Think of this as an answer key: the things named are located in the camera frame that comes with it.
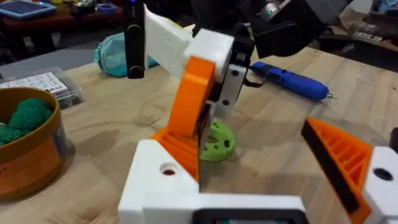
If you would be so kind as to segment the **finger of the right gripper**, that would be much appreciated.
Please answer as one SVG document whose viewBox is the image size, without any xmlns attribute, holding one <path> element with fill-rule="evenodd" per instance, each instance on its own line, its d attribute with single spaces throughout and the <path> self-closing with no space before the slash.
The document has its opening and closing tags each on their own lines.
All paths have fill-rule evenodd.
<svg viewBox="0 0 398 224">
<path fill-rule="evenodd" d="M 234 37 L 201 29 L 183 52 L 183 75 L 175 95 L 167 129 L 193 136 L 216 82 L 222 82 L 229 64 Z"/>
<path fill-rule="evenodd" d="M 236 136 L 223 124 L 238 99 L 248 69 L 231 64 L 221 83 L 216 82 L 198 119 L 197 134 L 200 156 L 232 156 Z"/>
</svg>

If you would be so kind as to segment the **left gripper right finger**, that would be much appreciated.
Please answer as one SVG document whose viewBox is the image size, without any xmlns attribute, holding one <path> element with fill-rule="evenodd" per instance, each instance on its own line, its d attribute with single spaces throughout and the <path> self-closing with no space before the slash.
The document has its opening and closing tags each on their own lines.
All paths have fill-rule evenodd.
<svg viewBox="0 0 398 224">
<path fill-rule="evenodd" d="M 397 223 L 397 148 L 307 117 L 301 135 L 351 223 Z"/>
</svg>

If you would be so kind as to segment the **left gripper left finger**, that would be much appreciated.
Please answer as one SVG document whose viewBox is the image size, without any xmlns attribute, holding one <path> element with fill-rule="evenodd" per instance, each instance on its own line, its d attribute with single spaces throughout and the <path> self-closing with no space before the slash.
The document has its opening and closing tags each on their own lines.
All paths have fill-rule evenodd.
<svg viewBox="0 0 398 224">
<path fill-rule="evenodd" d="M 144 199 L 152 193 L 198 193 L 199 183 L 156 140 L 139 141 L 118 205 L 121 223 L 144 223 Z"/>
</svg>

